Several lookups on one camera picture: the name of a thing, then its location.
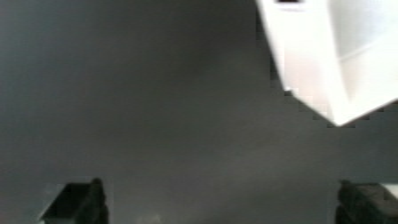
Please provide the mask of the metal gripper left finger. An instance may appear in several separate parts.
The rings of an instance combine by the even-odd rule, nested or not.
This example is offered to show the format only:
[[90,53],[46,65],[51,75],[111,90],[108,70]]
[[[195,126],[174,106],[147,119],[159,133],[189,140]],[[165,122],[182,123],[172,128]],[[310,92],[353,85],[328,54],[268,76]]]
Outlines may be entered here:
[[108,224],[102,182],[67,183],[38,217],[42,224]]

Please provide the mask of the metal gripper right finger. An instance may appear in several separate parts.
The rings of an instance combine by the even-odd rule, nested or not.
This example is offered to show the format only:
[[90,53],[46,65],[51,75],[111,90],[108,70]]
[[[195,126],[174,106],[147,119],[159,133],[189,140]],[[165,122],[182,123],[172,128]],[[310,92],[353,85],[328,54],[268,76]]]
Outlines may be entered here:
[[333,224],[398,224],[398,183],[341,181]]

